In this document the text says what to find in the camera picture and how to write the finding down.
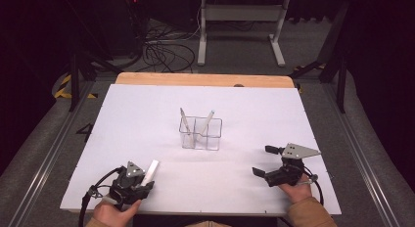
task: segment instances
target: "table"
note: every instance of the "table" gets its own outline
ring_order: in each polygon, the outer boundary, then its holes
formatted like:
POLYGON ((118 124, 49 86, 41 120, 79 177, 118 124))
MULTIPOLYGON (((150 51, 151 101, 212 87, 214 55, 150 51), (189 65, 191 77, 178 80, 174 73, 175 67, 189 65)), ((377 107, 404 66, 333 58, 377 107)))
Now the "table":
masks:
MULTIPOLYGON (((156 185, 141 213, 285 215, 290 205, 286 195, 253 176, 252 167, 271 171, 281 166, 278 156, 264 151, 265 145, 292 142, 318 149, 290 81, 285 76, 121 74, 107 94, 61 209, 79 211, 89 186, 129 160, 147 169, 157 159, 156 185), (231 87, 235 84, 246 87, 231 87), (215 117, 223 120, 219 151, 181 148, 180 107, 188 115, 216 110, 215 117)), ((329 213, 340 214, 323 159, 303 161, 319 175, 329 213)), ((312 192, 318 195, 315 187, 312 192)), ((98 202, 91 200, 87 209, 98 202)))

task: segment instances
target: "white pen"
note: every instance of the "white pen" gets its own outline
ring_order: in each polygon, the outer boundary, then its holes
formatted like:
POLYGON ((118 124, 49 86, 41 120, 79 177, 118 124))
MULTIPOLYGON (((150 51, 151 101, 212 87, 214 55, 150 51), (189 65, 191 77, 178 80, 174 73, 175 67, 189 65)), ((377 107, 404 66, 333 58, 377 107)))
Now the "white pen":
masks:
POLYGON ((184 114, 183 109, 181 109, 181 108, 180 108, 180 113, 182 115, 182 120, 184 122, 184 125, 186 126, 187 135, 190 137, 190 142, 193 146, 193 144, 194 144, 193 135, 191 135, 190 128, 189 128, 189 123, 187 122, 187 118, 186 118, 186 114, 184 114))
POLYGON ((200 132, 200 134, 198 135, 197 140, 201 139, 201 136, 202 136, 202 134, 204 134, 204 132, 205 132, 205 131, 206 131, 206 129, 208 128, 208 124, 210 123, 210 120, 211 120, 211 118, 213 117, 213 115, 214 115, 214 111, 211 111, 211 112, 208 114, 207 119, 205 120, 205 124, 204 124, 204 126, 202 127, 202 131, 201 131, 201 132, 200 132))

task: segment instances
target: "human hand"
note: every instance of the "human hand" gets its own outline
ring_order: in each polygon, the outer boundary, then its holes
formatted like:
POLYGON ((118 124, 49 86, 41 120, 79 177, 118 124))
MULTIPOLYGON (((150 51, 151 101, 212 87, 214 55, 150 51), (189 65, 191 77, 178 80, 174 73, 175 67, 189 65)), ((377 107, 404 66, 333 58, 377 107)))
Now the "human hand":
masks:
POLYGON ((140 204, 138 200, 129 209, 119 211, 114 205, 101 201, 95 206, 94 218, 111 227, 123 227, 137 213, 140 204))
MULTIPOLYGON (((302 175, 299 182, 307 181, 308 176, 305 174, 302 175)), ((311 186, 309 184, 302 184, 297 186, 291 186, 289 184, 282 184, 278 186, 283 190, 291 200, 291 203, 295 204, 306 198, 312 197, 311 186)))

